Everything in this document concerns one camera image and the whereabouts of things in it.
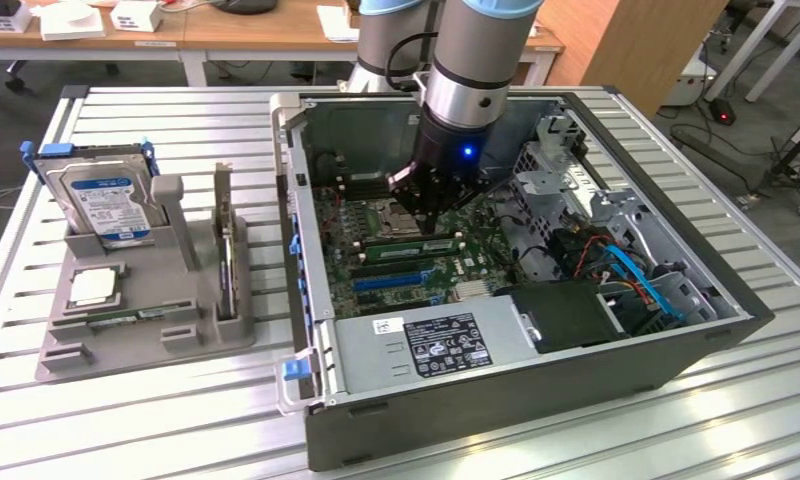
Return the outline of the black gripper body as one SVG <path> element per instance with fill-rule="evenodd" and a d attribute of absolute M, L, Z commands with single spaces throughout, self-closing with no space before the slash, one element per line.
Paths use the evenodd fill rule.
<path fill-rule="evenodd" d="M 493 124 L 481 128 L 458 127 L 433 115 L 423 115 L 414 143 L 413 170 L 435 169 L 445 176 L 477 174 L 493 130 Z"/>

